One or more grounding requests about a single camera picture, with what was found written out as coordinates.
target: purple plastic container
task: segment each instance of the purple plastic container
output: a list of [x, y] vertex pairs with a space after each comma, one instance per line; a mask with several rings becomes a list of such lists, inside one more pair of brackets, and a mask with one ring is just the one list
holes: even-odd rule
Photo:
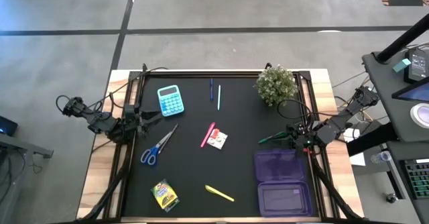
[[255, 154], [259, 212], [263, 217], [296, 217], [312, 214], [308, 186], [295, 150], [259, 151]]

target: green leaves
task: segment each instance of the green leaves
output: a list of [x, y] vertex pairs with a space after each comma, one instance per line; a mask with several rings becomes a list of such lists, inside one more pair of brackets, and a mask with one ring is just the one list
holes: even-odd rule
[[294, 98], [298, 92], [294, 75], [280, 65], [265, 69], [256, 80], [255, 86], [259, 96], [268, 106], [277, 105], [285, 99]]

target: blue pen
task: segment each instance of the blue pen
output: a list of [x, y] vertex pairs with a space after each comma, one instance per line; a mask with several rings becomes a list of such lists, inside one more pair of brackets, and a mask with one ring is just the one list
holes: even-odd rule
[[210, 79], [210, 101], [213, 101], [213, 78]]

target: black stand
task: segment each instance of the black stand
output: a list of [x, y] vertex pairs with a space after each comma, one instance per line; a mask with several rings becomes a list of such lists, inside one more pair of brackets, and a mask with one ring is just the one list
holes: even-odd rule
[[380, 64], [387, 64], [387, 61], [398, 53], [400, 50], [404, 49], [417, 37], [421, 36], [426, 30], [429, 30], [429, 14], [424, 16], [419, 22], [413, 25], [409, 30], [407, 30], [402, 36], [396, 39], [390, 46], [380, 52], [378, 55], [375, 55], [375, 59]]
[[359, 138], [347, 143], [350, 156], [359, 154], [369, 148], [378, 146], [387, 141], [397, 140], [397, 135], [391, 123], [381, 125], [376, 130], [366, 133]]

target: blue scissors handle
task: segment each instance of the blue scissors handle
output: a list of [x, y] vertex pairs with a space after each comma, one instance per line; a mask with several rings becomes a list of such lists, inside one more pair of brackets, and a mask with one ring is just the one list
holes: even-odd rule
[[143, 152], [140, 158], [142, 164], [154, 165], [156, 163], [156, 156], [158, 154], [158, 147], [154, 146]]

